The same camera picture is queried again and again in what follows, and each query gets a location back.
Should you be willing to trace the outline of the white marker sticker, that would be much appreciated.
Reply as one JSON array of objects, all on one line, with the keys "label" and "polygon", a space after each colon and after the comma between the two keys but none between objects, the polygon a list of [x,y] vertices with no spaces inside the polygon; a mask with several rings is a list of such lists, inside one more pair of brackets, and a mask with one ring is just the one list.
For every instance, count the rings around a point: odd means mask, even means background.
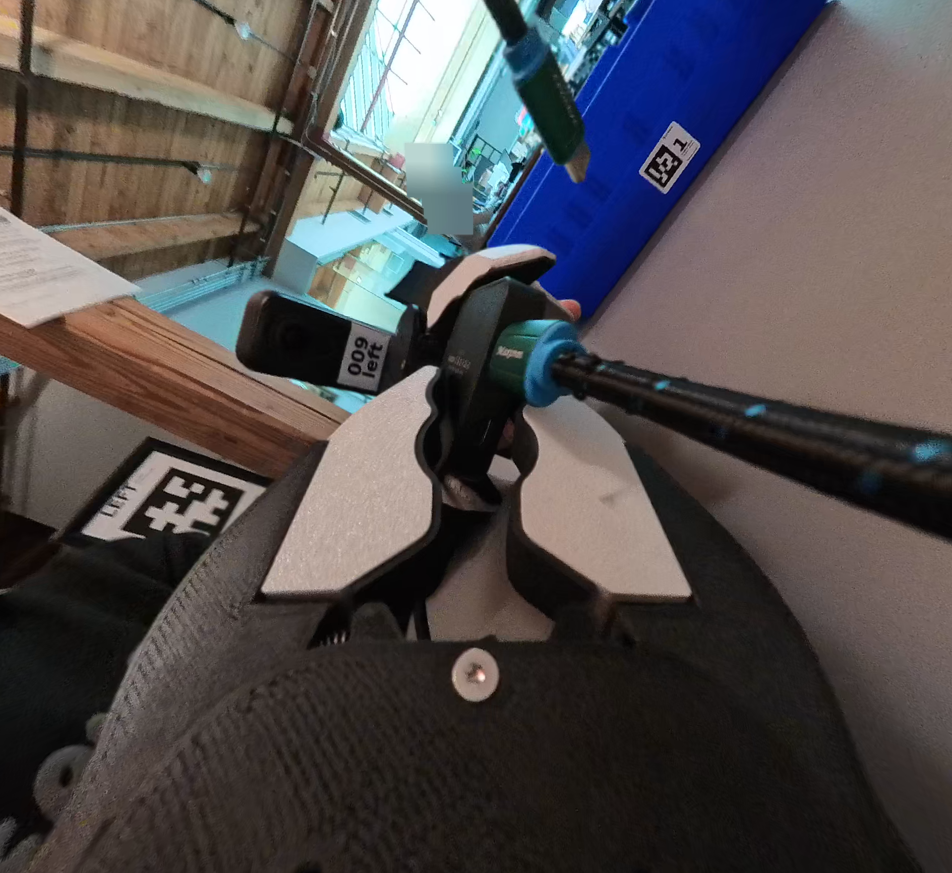
[{"label": "white marker sticker", "polygon": [[672,121],[639,168],[639,175],[662,195],[668,195],[695,155],[700,142]]}]

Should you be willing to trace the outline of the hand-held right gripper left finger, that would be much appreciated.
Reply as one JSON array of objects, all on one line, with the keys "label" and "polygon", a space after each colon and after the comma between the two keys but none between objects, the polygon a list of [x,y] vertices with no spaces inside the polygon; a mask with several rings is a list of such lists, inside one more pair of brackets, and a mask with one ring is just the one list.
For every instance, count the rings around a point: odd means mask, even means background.
[{"label": "hand-held right gripper left finger", "polygon": [[437,367],[415,371],[331,436],[261,584],[263,597],[355,596],[435,539],[442,491],[423,444],[438,417],[437,380]]}]

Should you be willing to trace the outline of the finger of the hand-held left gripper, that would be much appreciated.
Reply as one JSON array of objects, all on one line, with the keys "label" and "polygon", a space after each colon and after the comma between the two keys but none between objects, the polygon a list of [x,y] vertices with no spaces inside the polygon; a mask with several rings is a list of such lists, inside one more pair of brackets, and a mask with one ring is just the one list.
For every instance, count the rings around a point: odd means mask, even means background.
[{"label": "finger of the hand-held left gripper", "polygon": [[556,262],[555,253],[529,244],[488,247],[467,255],[438,279],[425,307],[426,327],[437,330],[451,326],[463,300],[472,291],[506,277],[530,285]]}]

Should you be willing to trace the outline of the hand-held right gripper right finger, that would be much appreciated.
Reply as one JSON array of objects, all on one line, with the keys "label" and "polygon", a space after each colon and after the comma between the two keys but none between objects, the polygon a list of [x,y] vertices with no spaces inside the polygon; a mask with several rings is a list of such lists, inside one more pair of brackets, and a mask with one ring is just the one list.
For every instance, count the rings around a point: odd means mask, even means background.
[{"label": "hand-held right gripper right finger", "polygon": [[624,439],[562,397],[515,424],[506,572],[531,605],[681,604],[692,589]]}]

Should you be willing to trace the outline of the wooden post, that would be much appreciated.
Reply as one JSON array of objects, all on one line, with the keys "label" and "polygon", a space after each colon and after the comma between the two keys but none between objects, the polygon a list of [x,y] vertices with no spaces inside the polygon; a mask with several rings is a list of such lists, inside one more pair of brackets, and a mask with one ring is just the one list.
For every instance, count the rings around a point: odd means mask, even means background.
[{"label": "wooden post", "polygon": [[2,355],[270,478],[349,413],[252,373],[228,349],[133,298],[26,328],[1,318]]}]

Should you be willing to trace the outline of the black hub with short cable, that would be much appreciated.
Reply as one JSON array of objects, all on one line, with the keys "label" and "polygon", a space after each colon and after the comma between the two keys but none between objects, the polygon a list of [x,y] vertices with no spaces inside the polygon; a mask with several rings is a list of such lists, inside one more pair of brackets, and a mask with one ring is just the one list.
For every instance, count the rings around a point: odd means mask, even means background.
[{"label": "black hub with short cable", "polygon": [[439,475],[479,492],[517,397],[489,375],[496,343],[510,325],[541,319],[547,306],[543,291],[505,277],[473,291],[463,303],[449,336],[441,367],[443,441]]}]

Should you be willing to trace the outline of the person's dark clothing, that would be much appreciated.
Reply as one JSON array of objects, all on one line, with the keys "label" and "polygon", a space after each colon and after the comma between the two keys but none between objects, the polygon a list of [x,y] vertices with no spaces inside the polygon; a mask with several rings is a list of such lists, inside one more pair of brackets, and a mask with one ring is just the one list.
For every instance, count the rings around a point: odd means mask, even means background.
[{"label": "person's dark clothing", "polygon": [[[2,596],[2,871],[265,871],[307,853],[253,818],[253,611],[273,552],[242,518],[53,559]],[[115,552],[116,546],[122,551]]]}]

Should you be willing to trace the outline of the black white marker board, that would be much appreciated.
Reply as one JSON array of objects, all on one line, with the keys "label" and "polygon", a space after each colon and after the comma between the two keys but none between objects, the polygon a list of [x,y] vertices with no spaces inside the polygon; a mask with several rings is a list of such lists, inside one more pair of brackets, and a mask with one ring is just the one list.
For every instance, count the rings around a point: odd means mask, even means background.
[{"label": "black white marker board", "polygon": [[270,484],[253,471],[148,438],[75,513],[59,539],[91,546],[196,534],[211,542]]}]

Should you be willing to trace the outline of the grey desk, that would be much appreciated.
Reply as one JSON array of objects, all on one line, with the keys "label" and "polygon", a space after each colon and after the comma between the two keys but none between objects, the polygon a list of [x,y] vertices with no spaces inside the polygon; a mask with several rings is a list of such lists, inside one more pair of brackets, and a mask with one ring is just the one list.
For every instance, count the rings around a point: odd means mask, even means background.
[{"label": "grey desk", "polygon": [[[838,4],[589,321],[607,358],[950,431],[950,4]],[[950,546],[606,416],[756,559],[926,871],[950,871]]]}]

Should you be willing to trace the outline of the blue plastic bin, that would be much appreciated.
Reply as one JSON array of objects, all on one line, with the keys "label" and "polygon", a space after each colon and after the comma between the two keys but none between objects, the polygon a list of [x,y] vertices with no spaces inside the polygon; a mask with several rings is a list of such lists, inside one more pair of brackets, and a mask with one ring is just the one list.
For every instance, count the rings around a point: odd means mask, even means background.
[{"label": "blue plastic bin", "polygon": [[[622,40],[577,96],[591,153],[585,180],[571,183],[542,153],[490,246],[552,251],[541,285],[595,314],[826,4],[637,0]],[[663,195],[639,168],[672,121],[701,148]]]}]

